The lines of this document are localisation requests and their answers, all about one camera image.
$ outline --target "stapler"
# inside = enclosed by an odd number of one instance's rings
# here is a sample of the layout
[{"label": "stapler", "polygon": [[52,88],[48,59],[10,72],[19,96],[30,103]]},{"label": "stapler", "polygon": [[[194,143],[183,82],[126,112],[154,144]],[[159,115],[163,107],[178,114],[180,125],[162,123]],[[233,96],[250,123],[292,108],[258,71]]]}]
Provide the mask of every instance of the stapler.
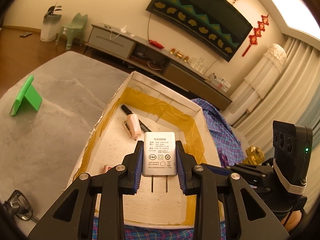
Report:
[{"label": "stapler", "polygon": [[136,114],[129,114],[127,120],[123,122],[123,126],[131,139],[137,140],[141,135],[139,118]]}]

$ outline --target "person's skin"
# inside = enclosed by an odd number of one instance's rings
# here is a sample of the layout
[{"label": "person's skin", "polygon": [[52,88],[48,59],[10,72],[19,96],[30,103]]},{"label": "person's skin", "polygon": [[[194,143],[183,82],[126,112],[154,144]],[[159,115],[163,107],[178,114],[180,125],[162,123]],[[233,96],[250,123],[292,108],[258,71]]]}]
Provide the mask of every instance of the person's skin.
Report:
[{"label": "person's skin", "polygon": [[[281,221],[282,224],[284,224],[284,222],[286,221],[288,215]],[[284,226],[284,228],[290,232],[291,230],[293,230],[300,222],[302,218],[302,213],[300,210],[298,211],[294,211],[292,213],[292,215],[289,218],[289,221],[287,222],[287,224]]]}]

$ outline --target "brown drawer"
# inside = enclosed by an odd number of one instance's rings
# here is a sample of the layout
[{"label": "brown drawer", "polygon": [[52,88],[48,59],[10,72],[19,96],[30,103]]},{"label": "brown drawer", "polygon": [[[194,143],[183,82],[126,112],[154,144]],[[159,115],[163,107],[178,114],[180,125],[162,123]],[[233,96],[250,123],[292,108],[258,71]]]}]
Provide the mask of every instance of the brown drawer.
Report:
[{"label": "brown drawer", "polygon": [[195,76],[180,69],[173,63],[169,64],[163,76],[196,95],[204,88],[204,84],[197,80]]},{"label": "brown drawer", "polygon": [[220,94],[217,90],[205,86],[201,92],[198,94],[201,98],[208,101],[210,104],[214,105],[215,107],[219,108],[220,110],[225,110],[228,105],[231,104],[231,100],[224,97]]},{"label": "brown drawer", "polygon": [[135,42],[128,40],[121,35],[116,37],[118,34],[115,33],[112,34],[112,40],[110,40],[110,34],[111,33],[107,30],[93,27],[88,43],[121,57],[129,58]]}]

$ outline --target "black marker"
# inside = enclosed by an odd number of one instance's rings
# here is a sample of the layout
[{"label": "black marker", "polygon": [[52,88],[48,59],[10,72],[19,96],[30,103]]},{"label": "black marker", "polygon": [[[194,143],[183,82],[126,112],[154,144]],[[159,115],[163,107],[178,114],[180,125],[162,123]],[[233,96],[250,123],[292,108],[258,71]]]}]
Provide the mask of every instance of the black marker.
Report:
[{"label": "black marker", "polygon": [[[127,108],[125,105],[122,105],[121,109],[126,113],[126,115],[133,114],[131,110]],[[139,124],[140,124],[141,130],[143,130],[144,132],[151,132],[151,130],[148,127],[146,127],[145,124],[140,120],[139,120]]]}]

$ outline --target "white plant pot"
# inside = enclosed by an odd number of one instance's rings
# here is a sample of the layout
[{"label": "white plant pot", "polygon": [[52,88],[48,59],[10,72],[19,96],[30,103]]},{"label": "white plant pot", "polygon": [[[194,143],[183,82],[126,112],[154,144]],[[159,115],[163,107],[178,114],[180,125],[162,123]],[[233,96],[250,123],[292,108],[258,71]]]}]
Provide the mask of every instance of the white plant pot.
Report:
[{"label": "white plant pot", "polygon": [[56,38],[57,32],[59,31],[59,22],[61,15],[48,15],[43,18],[41,28],[41,41],[53,41]]}]

